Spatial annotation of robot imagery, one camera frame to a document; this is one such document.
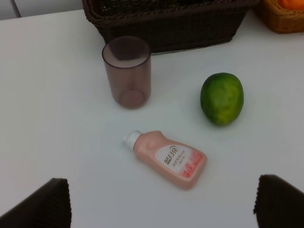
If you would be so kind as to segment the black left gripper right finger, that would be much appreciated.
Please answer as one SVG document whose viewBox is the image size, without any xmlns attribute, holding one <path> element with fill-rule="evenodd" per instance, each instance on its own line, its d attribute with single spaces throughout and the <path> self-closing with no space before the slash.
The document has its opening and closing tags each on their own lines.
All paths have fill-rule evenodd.
<svg viewBox="0 0 304 228">
<path fill-rule="evenodd" d="M 259 228 L 302 228 L 304 193 L 276 175 L 261 175 L 253 213 Z"/>
</svg>

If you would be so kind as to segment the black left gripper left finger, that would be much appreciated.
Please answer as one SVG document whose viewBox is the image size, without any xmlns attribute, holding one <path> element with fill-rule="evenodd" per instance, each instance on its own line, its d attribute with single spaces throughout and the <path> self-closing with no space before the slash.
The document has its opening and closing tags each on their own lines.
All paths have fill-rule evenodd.
<svg viewBox="0 0 304 228">
<path fill-rule="evenodd" d="M 0 217 L 2 228 L 69 228 L 72 222 L 67 179 L 52 178 Z"/>
</svg>

